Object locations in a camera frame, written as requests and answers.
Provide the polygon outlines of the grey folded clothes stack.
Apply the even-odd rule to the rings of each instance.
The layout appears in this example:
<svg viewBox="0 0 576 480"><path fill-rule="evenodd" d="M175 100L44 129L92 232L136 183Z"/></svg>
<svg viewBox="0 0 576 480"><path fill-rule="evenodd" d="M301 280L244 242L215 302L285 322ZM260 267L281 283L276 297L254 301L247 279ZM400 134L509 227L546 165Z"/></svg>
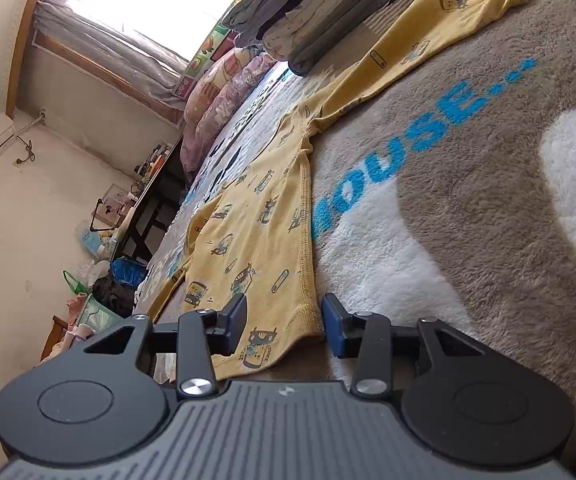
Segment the grey folded clothes stack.
<svg viewBox="0 0 576 480"><path fill-rule="evenodd" d="M241 0L222 18L238 47L262 48L308 74L357 25L391 0Z"/></svg>

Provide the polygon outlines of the grey Mickey Mouse blanket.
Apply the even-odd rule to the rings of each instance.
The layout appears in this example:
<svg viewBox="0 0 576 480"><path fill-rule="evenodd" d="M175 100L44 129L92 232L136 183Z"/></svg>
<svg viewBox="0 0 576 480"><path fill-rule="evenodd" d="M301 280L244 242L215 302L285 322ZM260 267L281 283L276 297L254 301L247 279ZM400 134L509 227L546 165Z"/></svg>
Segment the grey Mickey Mouse blanket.
<svg viewBox="0 0 576 480"><path fill-rule="evenodd" d="M313 148L317 292L437 316L576 411L576 0L528 0ZM576 423L565 461L576 475Z"/></svg>

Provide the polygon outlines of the teal plastic storage bin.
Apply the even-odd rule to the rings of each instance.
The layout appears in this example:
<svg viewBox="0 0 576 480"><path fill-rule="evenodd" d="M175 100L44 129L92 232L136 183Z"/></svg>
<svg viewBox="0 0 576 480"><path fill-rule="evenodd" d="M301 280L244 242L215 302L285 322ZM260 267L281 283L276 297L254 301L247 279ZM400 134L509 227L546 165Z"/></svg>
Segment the teal plastic storage bin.
<svg viewBox="0 0 576 480"><path fill-rule="evenodd" d="M122 321L123 318L120 315L99 304L94 296L89 294L86 297L82 311L76 319L76 325L86 325L95 334L98 334Z"/></svg>

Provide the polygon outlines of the cream dotted pillow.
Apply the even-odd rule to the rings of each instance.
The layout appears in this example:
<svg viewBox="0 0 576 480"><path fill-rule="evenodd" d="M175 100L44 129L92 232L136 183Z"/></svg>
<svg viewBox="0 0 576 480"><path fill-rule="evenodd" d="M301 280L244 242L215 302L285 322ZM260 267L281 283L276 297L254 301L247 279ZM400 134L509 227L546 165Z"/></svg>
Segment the cream dotted pillow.
<svg viewBox="0 0 576 480"><path fill-rule="evenodd" d="M227 82L256 56L255 47L233 48L217 60L192 89L184 110L186 124L197 125Z"/></svg>

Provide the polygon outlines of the purple floral pillow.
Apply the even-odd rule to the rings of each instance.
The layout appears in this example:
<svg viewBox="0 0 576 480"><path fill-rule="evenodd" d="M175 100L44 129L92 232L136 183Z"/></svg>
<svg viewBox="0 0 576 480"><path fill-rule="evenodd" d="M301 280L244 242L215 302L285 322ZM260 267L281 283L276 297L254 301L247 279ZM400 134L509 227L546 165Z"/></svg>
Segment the purple floral pillow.
<svg viewBox="0 0 576 480"><path fill-rule="evenodd" d="M186 174L196 174L221 130L275 64L265 51L257 52L251 62L227 82L197 125L185 122L181 166Z"/></svg>

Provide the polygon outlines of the black folding table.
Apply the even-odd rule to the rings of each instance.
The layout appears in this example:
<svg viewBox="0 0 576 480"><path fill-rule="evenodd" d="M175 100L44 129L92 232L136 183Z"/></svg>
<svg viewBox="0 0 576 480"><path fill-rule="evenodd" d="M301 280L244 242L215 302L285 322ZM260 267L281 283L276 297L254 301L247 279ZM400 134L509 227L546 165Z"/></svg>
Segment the black folding table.
<svg viewBox="0 0 576 480"><path fill-rule="evenodd" d="M126 226L120 227L112 260L125 257L148 263L158 250L189 187L180 151L181 139L175 144L160 143L134 168L131 192L140 194L128 211Z"/></svg>

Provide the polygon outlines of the wooden chair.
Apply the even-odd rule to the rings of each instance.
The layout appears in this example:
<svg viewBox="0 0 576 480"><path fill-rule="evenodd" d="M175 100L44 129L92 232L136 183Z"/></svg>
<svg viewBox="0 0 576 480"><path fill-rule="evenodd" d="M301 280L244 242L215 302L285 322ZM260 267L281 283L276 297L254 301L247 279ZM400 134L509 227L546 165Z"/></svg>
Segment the wooden chair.
<svg viewBox="0 0 576 480"><path fill-rule="evenodd" d="M62 318L59 318L59 316L57 315L53 316L52 322L53 322L52 328L50 329L50 332L46 338L41 353L40 357L41 361L46 359L49 356L49 354L52 353L53 348L56 346L56 344L59 344L62 338L64 338L64 334L68 329L68 323L64 321Z"/></svg>

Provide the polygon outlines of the green mesh bag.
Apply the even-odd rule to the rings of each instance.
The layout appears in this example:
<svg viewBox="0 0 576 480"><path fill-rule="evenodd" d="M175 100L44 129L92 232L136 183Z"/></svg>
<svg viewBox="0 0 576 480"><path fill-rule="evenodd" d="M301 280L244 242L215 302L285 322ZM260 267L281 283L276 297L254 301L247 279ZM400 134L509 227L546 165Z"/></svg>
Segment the green mesh bag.
<svg viewBox="0 0 576 480"><path fill-rule="evenodd" d="M74 274L67 270L62 271L62 276L64 277L64 281L66 281L67 285L71 289L74 295L85 294L88 295L90 290L86 285L84 285Z"/></svg>

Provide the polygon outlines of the grey window curtain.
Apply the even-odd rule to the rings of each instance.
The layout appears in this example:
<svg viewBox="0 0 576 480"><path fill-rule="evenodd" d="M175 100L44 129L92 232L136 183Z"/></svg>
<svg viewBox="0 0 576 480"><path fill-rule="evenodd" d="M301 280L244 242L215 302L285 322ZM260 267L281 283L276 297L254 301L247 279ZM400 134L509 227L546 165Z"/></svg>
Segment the grey window curtain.
<svg viewBox="0 0 576 480"><path fill-rule="evenodd" d="M173 50L81 0L38 0L34 24L39 32L127 81L145 96L182 110L175 89L187 61Z"/></svg>

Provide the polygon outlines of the colourful alphabet play mat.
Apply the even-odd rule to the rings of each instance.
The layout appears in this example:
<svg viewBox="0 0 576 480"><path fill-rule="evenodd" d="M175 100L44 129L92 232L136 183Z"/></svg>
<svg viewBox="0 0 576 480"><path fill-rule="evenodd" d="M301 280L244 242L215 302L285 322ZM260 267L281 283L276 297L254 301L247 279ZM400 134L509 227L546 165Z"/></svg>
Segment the colourful alphabet play mat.
<svg viewBox="0 0 576 480"><path fill-rule="evenodd" d="M227 12L242 0L233 0ZM200 78L228 51L235 47L237 32L217 21L210 34L204 38L193 58L188 63L184 74L173 89L173 94L186 101Z"/></svg>

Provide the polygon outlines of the picture frame on table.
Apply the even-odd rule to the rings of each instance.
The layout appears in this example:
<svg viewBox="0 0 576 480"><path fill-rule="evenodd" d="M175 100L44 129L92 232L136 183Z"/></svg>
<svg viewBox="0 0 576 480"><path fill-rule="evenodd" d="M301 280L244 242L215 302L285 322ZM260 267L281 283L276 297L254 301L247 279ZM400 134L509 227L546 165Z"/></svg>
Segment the picture frame on table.
<svg viewBox="0 0 576 480"><path fill-rule="evenodd" d="M120 226L124 219L123 210L128 203L128 192L113 184L102 198L98 198L93 217L90 219L90 231L107 231Z"/></svg>

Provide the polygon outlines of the blue plastic bag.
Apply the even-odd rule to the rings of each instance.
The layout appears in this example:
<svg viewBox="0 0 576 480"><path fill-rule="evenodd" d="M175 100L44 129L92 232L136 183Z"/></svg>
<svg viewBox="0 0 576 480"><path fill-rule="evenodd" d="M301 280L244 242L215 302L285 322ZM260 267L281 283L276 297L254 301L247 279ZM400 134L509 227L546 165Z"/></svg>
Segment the blue plastic bag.
<svg viewBox="0 0 576 480"><path fill-rule="evenodd" d="M120 258L111 261L110 273L121 285L137 288L146 278L147 268L138 261Z"/></svg>

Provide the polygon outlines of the black clothes pile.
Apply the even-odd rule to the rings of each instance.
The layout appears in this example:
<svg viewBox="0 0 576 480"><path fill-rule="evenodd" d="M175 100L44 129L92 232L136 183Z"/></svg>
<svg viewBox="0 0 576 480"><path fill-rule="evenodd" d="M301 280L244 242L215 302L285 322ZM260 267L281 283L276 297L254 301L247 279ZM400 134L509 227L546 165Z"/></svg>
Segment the black clothes pile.
<svg viewBox="0 0 576 480"><path fill-rule="evenodd" d="M97 278L92 293L96 301L121 318L133 314L135 288L116 281L111 274Z"/></svg>

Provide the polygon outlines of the yellow printed pajama garment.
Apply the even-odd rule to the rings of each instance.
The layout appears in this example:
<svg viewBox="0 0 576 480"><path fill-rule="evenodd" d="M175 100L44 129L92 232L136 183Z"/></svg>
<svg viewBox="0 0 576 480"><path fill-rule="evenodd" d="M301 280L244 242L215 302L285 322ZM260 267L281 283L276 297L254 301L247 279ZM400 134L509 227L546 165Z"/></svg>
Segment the yellow printed pajama garment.
<svg viewBox="0 0 576 480"><path fill-rule="evenodd" d="M297 104L240 176L197 210L184 258L148 311L158 318L179 285L183 309L248 304L233 349L212 356L219 379L266 370L295 344L324 333L316 304L311 234L311 139L431 56L526 0L415 0L377 43Z"/></svg>

